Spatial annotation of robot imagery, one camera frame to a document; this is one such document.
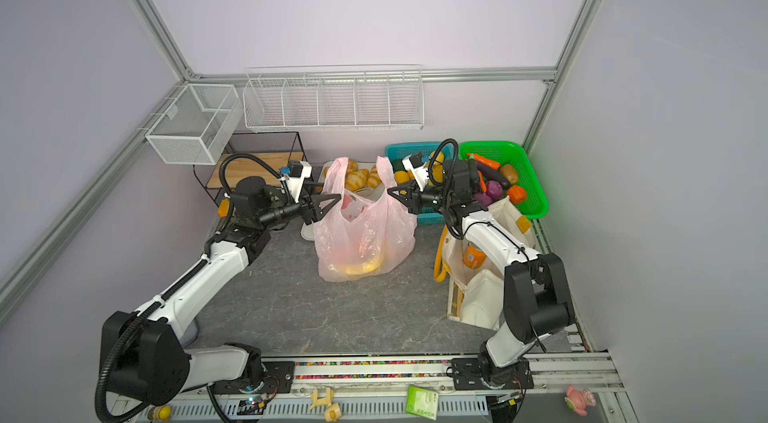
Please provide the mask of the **pink plastic grocery bag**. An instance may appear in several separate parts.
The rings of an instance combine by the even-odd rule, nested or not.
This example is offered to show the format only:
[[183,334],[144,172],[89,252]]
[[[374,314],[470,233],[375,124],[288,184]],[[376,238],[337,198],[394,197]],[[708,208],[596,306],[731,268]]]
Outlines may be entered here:
[[[354,196],[345,189],[348,158],[333,161],[323,183],[322,194]],[[417,217],[387,193],[371,201],[360,198],[349,203],[345,217],[339,202],[325,218],[312,225],[314,244],[319,258],[318,273],[328,282],[354,281],[386,274],[400,265],[415,247]],[[364,277],[350,277],[345,269],[351,264],[381,258],[379,271]]]

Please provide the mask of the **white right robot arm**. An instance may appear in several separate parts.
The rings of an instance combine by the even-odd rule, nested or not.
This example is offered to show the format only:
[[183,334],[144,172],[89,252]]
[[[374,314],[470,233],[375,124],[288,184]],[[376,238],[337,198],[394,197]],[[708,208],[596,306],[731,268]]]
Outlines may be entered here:
[[575,323],[575,308],[563,261],[524,245],[474,197],[480,189],[475,161],[454,154],[441,164],[442,179],[436,178],[434,166],[446,146],[459,150],[455,140],[446,139],[429,157],[421,152],[405,157],[403,167],[414,179],[387,193],[411,214],[425,208],[441,214],[449,234],[474,245],[502,273],[503,323],[477,357],[477,378],[489,388],[502,388],[534,345]]

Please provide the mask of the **orange soda can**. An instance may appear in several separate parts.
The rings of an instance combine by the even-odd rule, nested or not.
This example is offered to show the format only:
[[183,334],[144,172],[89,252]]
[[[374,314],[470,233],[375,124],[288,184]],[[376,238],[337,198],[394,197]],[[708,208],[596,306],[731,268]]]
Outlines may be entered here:
[[477,270],[485,263],[487,255],[473,245],[468,245],[462,254],[462,262],[465,267]]

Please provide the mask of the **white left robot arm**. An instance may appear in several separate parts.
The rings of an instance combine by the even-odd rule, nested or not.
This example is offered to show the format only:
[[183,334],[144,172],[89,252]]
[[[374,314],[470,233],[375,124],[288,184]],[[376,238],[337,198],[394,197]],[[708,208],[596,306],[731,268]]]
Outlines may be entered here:
[[197,262],[163,292],[132,312],[117,311],[103,324],[94,409],[102,422],[126,422],[178,394],[232,381],[258,393],[267,378],[260,349],[244,344],[187,350],[182,337],[200,311],[266,248],[273,231],[300,218],[321,221],[341,200],[320,194],[306,161],[281,170],[250,153],[234,153],[219,166],[228,210]]

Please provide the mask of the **yellow banana bunch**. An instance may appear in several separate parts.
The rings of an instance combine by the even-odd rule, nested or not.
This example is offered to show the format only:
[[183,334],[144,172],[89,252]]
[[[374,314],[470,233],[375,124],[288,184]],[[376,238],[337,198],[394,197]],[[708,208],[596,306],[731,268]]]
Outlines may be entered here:
[[383,260],[381,258],[372,258],[366,262],[347,266],[345,272],[350,277],[364,277],[379,271],[382,264]]

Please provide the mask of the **white canvas tote bag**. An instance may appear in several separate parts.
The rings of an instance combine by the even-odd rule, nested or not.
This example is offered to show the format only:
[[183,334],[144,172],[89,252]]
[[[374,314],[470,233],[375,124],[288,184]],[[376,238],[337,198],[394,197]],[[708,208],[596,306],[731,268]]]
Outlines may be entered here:
[[[536,249],[531,221],[507,198],[490,205],[490,213],[502,228],[526,246]],[[488,259],[477,268],[464,263],[466,241],[451,236],[443,228],[433,267],[433,279],[449,282],[447,317],[449,320],[498,330],[502,318],[502,272]]]

